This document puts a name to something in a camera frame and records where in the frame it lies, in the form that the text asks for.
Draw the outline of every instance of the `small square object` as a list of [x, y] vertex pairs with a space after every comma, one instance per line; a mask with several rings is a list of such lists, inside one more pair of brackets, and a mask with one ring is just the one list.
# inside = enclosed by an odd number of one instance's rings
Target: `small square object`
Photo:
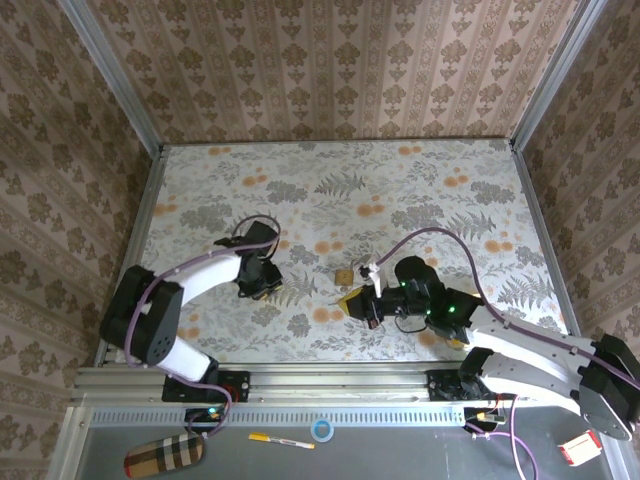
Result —
[[336, 270], [336, 285], [350, 287], [353, 285], [353, 270]]
[[567, 459], [567, 462], [572, 467], [582, 465], [602, 452], [602, 444], [591, 430], [563, 445], [559, 445], [559, 447], [564, 458]]

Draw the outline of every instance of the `floral patterned surface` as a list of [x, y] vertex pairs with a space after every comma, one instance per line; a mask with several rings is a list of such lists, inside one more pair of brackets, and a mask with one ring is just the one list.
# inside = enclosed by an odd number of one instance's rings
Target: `floral patterned surface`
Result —
[[[227, 362], [457, 359], [426, 331], [393, 320], [368, 330], [336, 305], [335, 270], [386, 253], [408, 233], [458, 232], [489, 298], [553, 329], [564, 325], [506, 140], [328, 142], [172, 147], [143, 264], [160, 271], [228, 236], [243, 217], [274, 215], [284, 288], [265, 301], [223, 285], [183, 309], [179, 335]], [[446, 285], [474, 292], [460, 248], [442, 236], [407, 244]], [[356, 275], [356, 284], [360, 280]], [[401, 321], [404, 329], [420, 318]]]

